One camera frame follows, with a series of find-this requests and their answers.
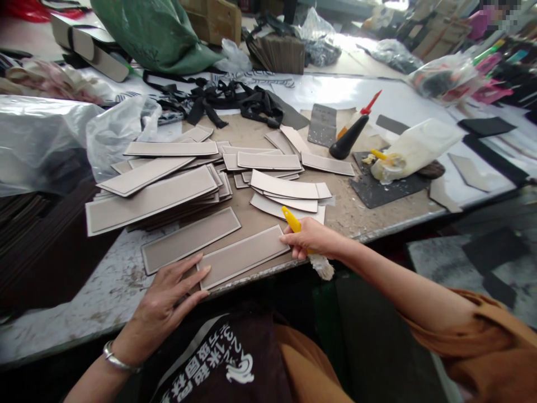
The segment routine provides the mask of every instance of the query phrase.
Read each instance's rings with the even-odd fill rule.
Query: orange sleeve
[[[275,330],[295,403],[352,403],[313,341],[287,326],[275,325]]]
[[[537,335],[494,299],[456,290],[475,303],[472,322],[442,333],[405,318],[416,340],[442,357],[447,374],[474,403],[537,401]]]

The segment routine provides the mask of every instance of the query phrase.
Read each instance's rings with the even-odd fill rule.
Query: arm
[[[382,292],[403,315],[431,331],[471,322],[476,305],[402,266],[359,242],[306,218],[302,231],[287,228],[280,240],[293,245],[293,257],[305,259],[312,249],[337,259]]]
[[[202,256],[198,254],[158,271],[133,317],[112,344],[111,350],[119,361],[140,367],[209,294],[206,290],[198,291],[176,307],[177,301],[209,272],[210,267],[206,267],[181,281],[183,274],[197,264]],[[112,403],[130,375],[130,372],[116,368],[101,355],[74,385],[64,403]]]

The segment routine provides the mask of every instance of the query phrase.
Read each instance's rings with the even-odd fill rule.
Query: hand
[[[299,221],[302,225],[300,232],[294,233],[288,226],[284,235],[280,236],[282,243],[293,247],[293,259],[306,259],[308,249],[329,259],[335,259],[337,251],[347,238],[311,217]]]
[[[180,260],[161,268],[153,284],[140,301],[133,317],[112,344],[112,352],[121,362],[139,367],[179,326],[185,316],[207,295],[198,291],[179,306],[177,301],[207,275],[207,266],[181,281],[185,272],[197,264],[203,254]]]

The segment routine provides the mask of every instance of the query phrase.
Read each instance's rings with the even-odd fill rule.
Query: black funnel
[[[351,148],[356,143],[356,140],[366,123],[369,120],[369,115],[362,115],[351,126],[347,133],[345,133],[338,141],[332,144],[330,147],[330,155],[337,160],[344,160],[351,153]]]

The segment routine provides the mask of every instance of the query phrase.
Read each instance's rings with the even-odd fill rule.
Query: silver bracelet
[[[104,348],[102,349],[102,353],[105,355],[105,359],[114,367],[123,369],[124,371],[130,371],[132,373],[140,372],[142,370],[142,367],[131,367],[130,365],[122,363],[114,356],[114,353],[111,350],[112,342],[113,340],[110,340],[108,343],[105,344]]]

